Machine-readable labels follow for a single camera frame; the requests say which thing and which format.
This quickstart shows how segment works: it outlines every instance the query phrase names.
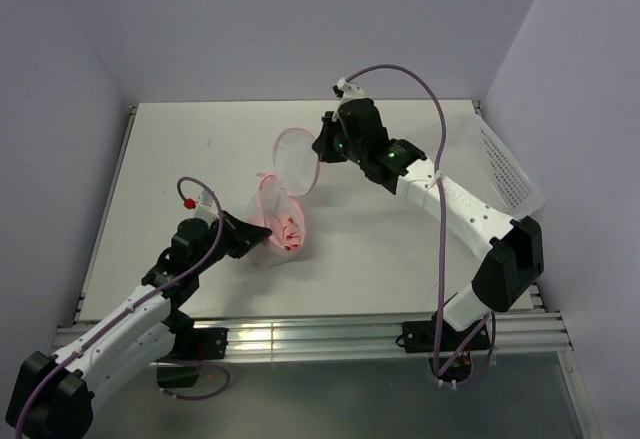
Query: robotic arm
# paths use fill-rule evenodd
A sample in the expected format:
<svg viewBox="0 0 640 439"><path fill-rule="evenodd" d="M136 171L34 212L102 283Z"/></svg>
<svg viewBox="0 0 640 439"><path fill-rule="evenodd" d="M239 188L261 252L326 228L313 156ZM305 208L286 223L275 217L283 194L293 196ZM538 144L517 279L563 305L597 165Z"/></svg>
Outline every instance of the robotic arm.
<svg viewBox="0 0 640 439"><path fill-rule="evenodd" d="M360 86L341 79L334 87L338 109L325 113L313 144L321 162L351 161L392 194L439 219L435 165L404 139L390 139L374 102ZM444 307L444 320L465 331L491 311L506 312L543 271L542 233L530 217L517 221L451 178L440 175L446 194L447 228L482 261L478 272Z"/></svg>
<svg viewBox="0 0 640 439"><path fill-rule="evenodd" d="M199 331L179 307L198 289L200 273L224 256L243 257L271 235L271 230L246 224L227 212L216 217L210 199L203 193L194 217L178 225L171 246L121 306L54 355L35 352L22 364L7 410L9 425L18 425L21 411L39 388L22 424L24 434L32 439L80 439L106 400L151 362L166 356L197 359ZM193 273L136 306L157 288L192 269L207 254L208 259ZM126 310L129 314L117 327L105 328ZM105 330L105 334L95 337ZM83 348L89 342L92 345ZM67 362L68 366L60 368ZM56 368L59 372L42 387Z"/></svg>

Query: pink object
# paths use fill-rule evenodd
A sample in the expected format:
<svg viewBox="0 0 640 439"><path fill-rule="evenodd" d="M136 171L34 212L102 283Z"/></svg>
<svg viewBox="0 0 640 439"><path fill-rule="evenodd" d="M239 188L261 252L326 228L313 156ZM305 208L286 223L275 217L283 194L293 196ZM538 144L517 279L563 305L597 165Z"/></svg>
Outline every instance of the pink object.
<svg viewBox="0 0 640 439"><path fill-rule="evenodd" d="M285 129L273 146L275 174L259 174L262 180L244 218L272 231L271 237L249 254L264 267L288 261L304 246L307 231L297 197L308 194L318 180L320 163L311 149L314 139L304 129Z"/></svg>

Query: gray wall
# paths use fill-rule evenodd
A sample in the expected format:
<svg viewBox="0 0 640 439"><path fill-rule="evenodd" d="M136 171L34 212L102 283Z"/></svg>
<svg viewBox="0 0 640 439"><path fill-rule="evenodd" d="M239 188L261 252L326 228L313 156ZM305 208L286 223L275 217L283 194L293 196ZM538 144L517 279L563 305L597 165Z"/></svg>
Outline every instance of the gray wall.
<svg viewBox="0 0 640 439"><path fill-rule="evenodd" d="M532 0L66 0L136 101L329 98L341 75L410 65L484 97ZM367 78L379 96L422 97Z"/></svg>
<svg viewBox="0 0 640 439"><path fill-rule="evenodd" d="M0 0L2 417L20 363L49 349L79 291L125 117L63 0Z"/></svg>
<svg viewBox="0 0 640 439"><path fill-rule="evenodd" d="M640 428L640 0L535 0L483 110L536 176L543 286L606 437Z"/></svg>

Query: pink mesh lid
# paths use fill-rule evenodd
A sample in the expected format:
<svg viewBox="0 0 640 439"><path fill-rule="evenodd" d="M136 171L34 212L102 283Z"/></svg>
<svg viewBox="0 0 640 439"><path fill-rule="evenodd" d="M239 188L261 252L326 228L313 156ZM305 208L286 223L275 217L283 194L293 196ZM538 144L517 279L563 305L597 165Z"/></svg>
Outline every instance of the pink mesh lid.
<svg viewBox="0 0 640 439"><path fill-rule="evenodd" d="M307 194L318 181L320 161L311 145L315 137L299 128L285 129L273 145L273 166L278 180L294 197Z"/></svg>

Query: pink rim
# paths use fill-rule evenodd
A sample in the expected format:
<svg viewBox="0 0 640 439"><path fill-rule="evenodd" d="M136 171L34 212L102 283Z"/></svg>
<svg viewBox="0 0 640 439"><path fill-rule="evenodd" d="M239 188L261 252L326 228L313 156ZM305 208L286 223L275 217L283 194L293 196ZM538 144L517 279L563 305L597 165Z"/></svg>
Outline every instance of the pink rim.
<svg viewBox="0 0 640 439"><path fill-rule="evenodd" d="M264 183L267 180L271 180L271 178L275 179L279 184L282 184L280 182L280 179L278 179L278 176L276 176L275 174L267 174L262 178L262 181L260 181L260 185L258 186L258 205L260 206L260 213L262 214L262 218L264 220L264 208L262 207L262 197L260 196L260 191L263 189ZM302 249L302 246L304 246L304 240L307 236L307 224L305 222L304 219L304 212L302 212L302 207L300 207L300 203L298 202L298 200L296 199L295 196L291 196L289 195L289 197L291 198L291 200L293 201L294 206L296 207L296 209L298 210L298 212L300 213L300 217L302 218L302 227L304 229L304 234L302 235L302 237L300 238L300 247L295 250L295 251L287 251L285 250L285 248L279 244L278 242L276 242L273 238L273 236L269 237L269 242L274 244L275 246L277 246L279 249L281 249L283 252L293 252L294 254L297 253L300 249Z"/></svg>
<svg viewBox="0 0 640 439"><path fill-rule="evenodd" d="M274 143L273 143L273 150L272 150L272 152L271 152L271 157L272 157L272 162L273 162L273 167L274 167L274 169L275 169L275 167L276 167L276 149L277 149L277 147L278 147L278 143L280 142L280 140L282 139L282 137L283 137L285 134L288 134L288 133L290 133L290 132L294 132L294 131L302 132L302 133L304 133L304 134L308 134L308 135L309 135L309 136L311 136L311 138L313 138L313 139L315 139L315 137L316 137L316 136L314 136L314 135L313 135L313 133L312 133L311 131L308 131L307 129L303 129L302 127L289 127L289 128L287 128L287 129L285 129L284 131L282 131L282 132L280 133L280 135L278 136L278 138L276 139L276 142L274 142ZM315 172L315 175L314 175L314 177L313 177L313 181L311 182L311 186L309 186L309 190L307 190L306 192L304 192L304 193L302 193L302 194L298 194L298 195L295 195L295 196L294 196L294 195L292 195L291 193L289 193L289 195L290 195L291 197L294 197L294 198L295 198L295 197L304 197L304 196L306 196L306 195L307 195L307 194L309 194L309 193L313 190L313 188L316 186L316 183L318 182L318 177L319 177L319 176L320 176L320 161L316 159L316 172Z"/></svg>

